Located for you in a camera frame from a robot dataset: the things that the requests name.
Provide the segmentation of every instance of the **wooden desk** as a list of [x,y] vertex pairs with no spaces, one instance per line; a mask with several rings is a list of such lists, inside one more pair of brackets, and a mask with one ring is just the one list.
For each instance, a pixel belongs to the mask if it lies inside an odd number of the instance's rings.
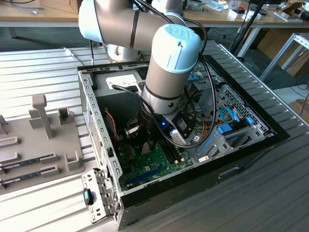
[[[22,6],[39,7],[40,3],[37,0]],[[78,27],[77,14],[44,8],[37,10],[38,14],[33,14],[0,1],[0,27]]]
[[[242,6],[247,9],[248,4],[244,2]],[[263,15],[261,19],[255,20],[252,27],[261,26],[263,28],[309,28],[309,21],[303,21],[303,23],[287,23],[275,16],[275,10],[266,10],[267,15]],[[235,27],[241,26],[243,19],[237,18],[233,19],[228,15],[228,10],[223,10],[221,12],[215,11],[207,6],[204,6],[204,11],[189,11],[185,10],[184,15],[187,18],[195,20],[202,23],[205,27],[218,27],[218,25],[224,27]]]
[[[27,7],[38,7],[39,1],[25,4]],[[247,9],[248,4],[243,2],[242,6]],[[261,28],[309,28],[309,22],[287,23],[274,15],[273,10],[267,10],[268,14],[261,19],[255,20],[252,24],[252,32],[248,36],[245,44],[238,56],[243,57],[250,45],[256,38]],[[243,19],[232,19],[228,16],[228,11],[215,11],[204,6],[204,11],[184,11],[185,17],[201,23],[205,27],[237,28],[240,27]],[[0,1],[0,27],[78,27],[78,15],[68,13],[49,7],[45,10],[38,10],[38,14],[29,13],[13,7],[10,3]]]

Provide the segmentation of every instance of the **desk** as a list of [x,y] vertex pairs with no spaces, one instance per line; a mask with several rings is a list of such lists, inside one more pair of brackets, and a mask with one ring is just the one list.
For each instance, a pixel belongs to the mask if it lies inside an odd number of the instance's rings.
[[[85,65],[91,64],[89,49],[72,51]],[[96,64],[108,62],[104,49],[94,53]],[[218,180],[217,186],[122,232],[307,231],[308,124],[221,45],[208,41],[204,54],[212,55],[291,138],[244,172]],[[31,108],[29,96],[35,93],[46,95],[49,112],[69,107],[78,124],[86,171],[96,167],[79,97],[80,63],[63,49],[5,52],[0,61],[0,113],[9,119],[25,117]],[[91,224],[80,175],[1,195],[1,231],[117,232],[112,218]]]
[[[27,7],[39,5],[39,2],[35,1],[28,3]],[[248,8],[246,2],[243,2],[242,6]],[[287,23],[276,17],[275,11],[267,10],[267,12],[267,15],[262,16],[260,20],[255,20],[252,24],[253,30],[240,50],[239,57],[245,55],[261,28],[309,28],[309,21]],[[238,28],[243,22],[243,19],[231,19],[226,10],[218,12],[207,6],[204,6],[203,12],[185,10],[184,14],[185,17],[205,27]],[[188,26],[196,27],[194,24],[188,24]],[[0,1],[0,27],[78,27],[78,15],[49,7],[46,7],[44,11],[39,11],[38,14],[32,14]]]

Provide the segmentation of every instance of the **red wire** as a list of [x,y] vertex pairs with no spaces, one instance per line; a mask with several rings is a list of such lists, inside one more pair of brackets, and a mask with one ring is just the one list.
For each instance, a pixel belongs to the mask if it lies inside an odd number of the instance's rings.
[[104,110],[104,112],[111,118],[112,123],[113,123],[113,125],[114,125],[115,147],[116,147],[116,143],[117,143],[117,132],[116,132],[116,124],[115,124],[114,118],[112,117],[112,115],[111,115],[108,111]]

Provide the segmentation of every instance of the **metal bracket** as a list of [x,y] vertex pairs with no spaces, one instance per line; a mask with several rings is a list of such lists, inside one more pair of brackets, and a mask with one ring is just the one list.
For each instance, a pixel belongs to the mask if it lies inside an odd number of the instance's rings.
[[89,206],[91,223],[94,224],[112,216],[116,212],[115,203],[117,202],[112,180],[106,178],[103,171],[92,169],[82,175],[82,181],[84,200]]

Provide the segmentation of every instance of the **white cable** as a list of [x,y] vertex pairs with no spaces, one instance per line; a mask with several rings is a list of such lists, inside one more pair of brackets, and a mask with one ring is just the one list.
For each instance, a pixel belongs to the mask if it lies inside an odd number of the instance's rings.
[[66,53],[72,57],[74,57],[75,59],[77,59],[79,62],[81,62],[82,65],[86,66],[71,50],[69,50],[68,48],[66,47],[62,47]]

